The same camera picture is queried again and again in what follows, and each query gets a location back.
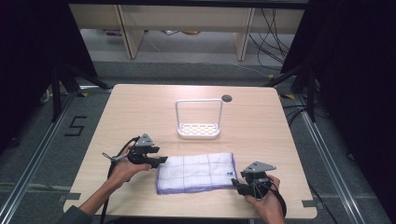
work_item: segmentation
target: white cloth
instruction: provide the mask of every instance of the white cloth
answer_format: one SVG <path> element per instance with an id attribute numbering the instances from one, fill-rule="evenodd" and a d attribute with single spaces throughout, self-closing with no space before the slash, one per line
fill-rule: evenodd
<path id="1" fill-rule="evenodd" d="M 157 193 L 202 192 L 233 186 L 233 153 L 169 157 L 158 167 Z"/>

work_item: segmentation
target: black sleeve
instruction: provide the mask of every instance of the black sleeve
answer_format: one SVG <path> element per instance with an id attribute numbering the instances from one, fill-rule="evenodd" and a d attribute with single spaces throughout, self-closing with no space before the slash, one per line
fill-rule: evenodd
<path id="1" fill-rule="evenodd" d="M 81 211 L 79 208 L 74 205 L 71 206 L 66 213 L 59 219 L 57 224 L 88 224 L 92 222 L 92 218 Z"/>

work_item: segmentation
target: forearm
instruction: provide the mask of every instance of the forearm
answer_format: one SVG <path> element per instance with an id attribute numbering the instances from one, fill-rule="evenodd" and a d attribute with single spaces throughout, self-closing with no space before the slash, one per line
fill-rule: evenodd
<path id="1" fill-rule="evenodd" d="M 111 178 L 108 179 L 79 209 L 89 216 L 95 215 L 110 195 L 119 187 L 120 184 L 112 181 Z"/>

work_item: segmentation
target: white plastic basket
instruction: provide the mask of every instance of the white plastic basket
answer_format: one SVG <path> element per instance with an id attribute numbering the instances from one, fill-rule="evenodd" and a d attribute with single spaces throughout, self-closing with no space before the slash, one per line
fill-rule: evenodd
<path id="1" fill-rule="evenodd" d="M 219 117 L 217 123 L 183 123 L 180 121 L 178 105 L 194 104 L 201 102 L 219 102 Z M 178 100 L 175 103 L 177 115 L 177 132 L 184 139 L 214 139 L 220 133 L 220 121 L 223 101 L 221 99 L 194 99 L 194 100 Z"/>

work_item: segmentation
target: light wood tabletop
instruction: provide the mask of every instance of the light wood tabletop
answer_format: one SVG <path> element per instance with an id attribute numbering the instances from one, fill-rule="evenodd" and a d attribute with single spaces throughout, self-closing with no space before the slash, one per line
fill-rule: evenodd
<path id="1" fill-rule="evenodd" d="M 183 139 L 177 134 L 175 102 L 181 99 L 219 99 L 224 103 L 220 134 L 215 139 Z M 194 117 L 210 117 L 211 110 L 195 109 Z M 238 177 L 254 161 L 276 166 L 266 172 L 280 179 L 280 193 L 288 206 L 286 218 L 314 218 L 316 207 L 290 134 L 276 90 L 259 87 L 127 85 L 115 86 L 98 123 L 84 161 L 71 188 L 80 206 L 105 181 L 110 156 L 133 137 L 148 135 L 160 151 L 150 157 L 232 152 Z M 109 199 L 108 215 L 136 217 L 254 218 L 254 209 L 235 189 L 157 195 L 157 170 L 140 172 Z"/>

